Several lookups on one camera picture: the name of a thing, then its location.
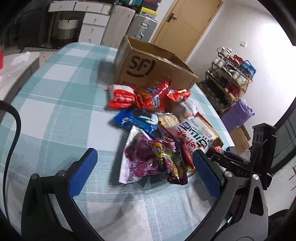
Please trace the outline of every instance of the tablecloth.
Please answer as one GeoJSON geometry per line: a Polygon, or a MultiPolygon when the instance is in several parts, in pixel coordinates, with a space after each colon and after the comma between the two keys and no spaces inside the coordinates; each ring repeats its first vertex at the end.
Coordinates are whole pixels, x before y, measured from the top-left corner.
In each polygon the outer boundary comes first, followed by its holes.
{"type": "MultiPolygon", "coordinates": [[[[7,202],[11,223],[18,232],[29,177],[66,170],[89,147],[98,151],[98,162],[74,200],[105,240],[184,240],[213,205],[215,200],[197,174],[184,186],[157,177],[118,183],[128,133],[112,125],[118,111],[106,108],[106,86],[114,82],[116,52],[89,43],[71,43],[39,68],[13,100],[22,130],[9,166],[7,202]]],[[[194,86],[191,91],[191,99],[219,133],[224,148],[233,145],[201,90],[194,86]]],[[[6,114],[0,126],[1,185],[14,134],[15,121],[6,114]]],[[[0,199],[4,212],[2,196],[0,199]]],[[[69,229],[53,195],[52,202],[63,226],[69,229]]]]}

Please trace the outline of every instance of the purple bag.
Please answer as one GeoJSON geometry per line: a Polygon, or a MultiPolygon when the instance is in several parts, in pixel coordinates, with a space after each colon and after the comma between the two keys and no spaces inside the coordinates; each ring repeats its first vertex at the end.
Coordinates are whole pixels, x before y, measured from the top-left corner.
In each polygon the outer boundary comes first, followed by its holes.
{"type": "Polygon", "coordinates": [[[253,110],[239,99],[238,102],[221,117],[221,120],[227,131],[231,132],[236,126],[242,126],[253,115],[255,115],[253,110]]]}

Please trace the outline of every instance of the white drawer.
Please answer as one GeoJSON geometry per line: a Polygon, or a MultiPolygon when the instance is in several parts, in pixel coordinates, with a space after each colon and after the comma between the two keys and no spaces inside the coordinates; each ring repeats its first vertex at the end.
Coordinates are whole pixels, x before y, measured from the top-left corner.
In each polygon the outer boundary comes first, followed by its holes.
{"type": "Polygon", "coordinates": [[[85,13],[83,23],[95,24],[100,26],[107,26],[110,16],[95,14],[95,13],[85,13]]]}
{"type": "Polygon", "coordinates": [[[50,4],[49,12],[73,11],[77,1],[54,1],[50,4]]]}
{"type": "Polygon", "coordinates": [[[80,34],[78,42],[87,42],[92,44],[101,44],[102,36],[96,36],[92,34],[80,34]]]}
{"type": "Polygon", "coordinates": [[[101,10],[101,13],[109,14],[111,7],[112,7],[111,5],[104,5],[102,10],[101,10]]]}
{"type": "Polygon", "coordinates": [[[81,34],[92,34],[97,36],[103,36],[105,32],[105,27],[103,26],[97,26],[97,25],[91,25],[84,23],[82,24],[80,33],[81,34]]]}
{"type": "Polygon", "coordinates": [[[75,8],[74,8],[74,11],[101,13],[102,8],[103,8],[102,3],[77,2],[76,5],[75,5],[75,8]]]}

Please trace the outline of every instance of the door frame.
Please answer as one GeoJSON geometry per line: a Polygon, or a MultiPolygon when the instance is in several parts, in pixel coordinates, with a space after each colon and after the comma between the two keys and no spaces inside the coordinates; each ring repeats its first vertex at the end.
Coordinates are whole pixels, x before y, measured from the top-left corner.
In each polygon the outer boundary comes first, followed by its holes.
{"type": "MultiPolygon", "coordinates": [[[[154,44],[159,33],[161,32],[164,24],[166,23],[168,17],[170,16],[170,14],[172,13],[174,7],[176,6],[176,4],[178,3],[178,1],[183,1],[183,0],[174,0],[172,5],[170,6],[170,8],[168,9],[167,13],[165,14],[165,16],[163,17],[159,27],[157,28],[151,43],[154,44]]],[[[205,33],[205,31],[207,30],[208,26],[210,25],[210,23],[212,22],[213,18],[216,16],[216,14],[218,13],[219,9],[221,8],[223,1],[219,0],[220,4],[218,6],[218,8],[216,9],[216,11],[214,12],[213,16],[211,17],[211,19],[209,20],[209,22],[207,23],[206,27],[204,28],[204,30],[200,33],[200,36],[198,37],[198,39],[196,40],[195,44],[193,45],[193,47],[190,49],[189,53],[187,54],[187,56],[185,57],[185,60],[189,57],[189,55],[192,53],[193,49],[195,48],[196,44],[199,42],[199,40],[201,39],[201,37],[203,36],[203,34],[205,33]]]]}

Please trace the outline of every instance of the cardboard box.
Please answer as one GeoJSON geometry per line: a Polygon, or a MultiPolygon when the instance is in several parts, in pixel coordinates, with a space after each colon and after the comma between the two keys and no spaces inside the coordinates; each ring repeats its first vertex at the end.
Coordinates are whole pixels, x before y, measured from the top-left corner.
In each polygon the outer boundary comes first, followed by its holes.
{"type": "Polygon", "coordinates": [[[229,134],[239,155],[251,147],[240,127],[235,127],[229,134]]]}
{"type": "Polygon", "coordinates": [[[199,78],[176,55],[153,44],[124,36],[114,61],[115,83],[149,87],[172,80],[171,88],[189,90],[199,78]]]}

